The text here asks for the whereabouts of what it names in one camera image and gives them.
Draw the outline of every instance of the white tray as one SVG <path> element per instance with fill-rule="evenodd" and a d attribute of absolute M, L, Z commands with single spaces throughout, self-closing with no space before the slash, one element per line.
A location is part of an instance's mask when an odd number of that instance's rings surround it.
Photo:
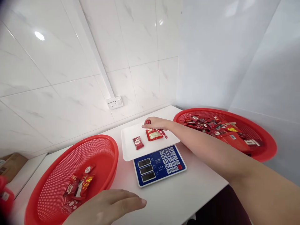
<path fill-rule="evenodd" d="M 131 161 L 180 142 L 180 140 L 172 132 L 165 131 L 165 133 L 168 136 L 168 139 L 160 138 L 154 141 L 148 141 L 146 129 L 142 128 L 142 124 L 124 128 L 121 130 L 123 159 L 125 161 Z M 139 150 L 135 148 L 135 144 L 132 140 L 138 136 L 144 144 L 144 147 Z"/>

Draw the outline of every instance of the person's left hand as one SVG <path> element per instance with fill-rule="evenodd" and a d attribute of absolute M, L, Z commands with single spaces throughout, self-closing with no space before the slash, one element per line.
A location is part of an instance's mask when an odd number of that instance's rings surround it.
<path fill-rule="evenodd" d="M 142 209 L 147 201 L 125 190 L 106 190 L 75 210 L 63 225 L 111 225 L 127 213 Z"/>

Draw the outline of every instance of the hand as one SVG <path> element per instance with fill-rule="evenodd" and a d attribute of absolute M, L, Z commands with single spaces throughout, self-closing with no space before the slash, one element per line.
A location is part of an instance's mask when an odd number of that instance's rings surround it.
<path fill-rule="evenodd" d="M 158 117 L 149 117 L 146 120 L 150 120 L 151 124 L 146 124 L 145 122 L 144 125 L 142 125 L 142 128 L 168 130 L 168 124 L 171 123 L 170 120 Z"/>
<path fill-rule="evenodd" d="M 63 225 L 111 225 L 127 213 L 142 209 L 147 201 L 125 190 L 102 191 L 75 210 Z"/>

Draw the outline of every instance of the white wall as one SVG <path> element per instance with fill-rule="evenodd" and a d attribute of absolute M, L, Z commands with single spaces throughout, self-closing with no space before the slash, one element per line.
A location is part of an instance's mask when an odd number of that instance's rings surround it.
<path fill-rule="evenodd" d="M 300 186 L 300 2 L 281 0 L 229 109 L 278 145 L 265 164 Z"/>
<path fill-rule="evenodd" d="M 229 109 L 280 0 L 183 0 L 176 105 Z"/>
<path fill-rule="evenodd" d="M 115 2 L 84 2 L 114 94 L 125 104 L 113 111 L 72 1 L 16 0 L 7 10 L 0 23 L 0 156 L 57 151 L 174 101 L 180 1 Z"/>

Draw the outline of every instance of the digital scale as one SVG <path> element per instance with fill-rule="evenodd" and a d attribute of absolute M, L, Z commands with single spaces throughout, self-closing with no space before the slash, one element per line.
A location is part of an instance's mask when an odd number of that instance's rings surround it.
<path fill-rule="evenodd" d="M 148 141 L 141 124 L 121 131 L 123 159 L 133 161 L 137 183 L 140 188 L 156 183 L 187 169 L 176 143 L 180 140 L 170 131 L 168 139 Z M 140 137 L 144 147 L 136 150 L 133 138 Z"/>
<path fill-rule="evenodd" d="M 187 169 L 176 145 L 137 158 L 133 164 L 140 188 Z"/>

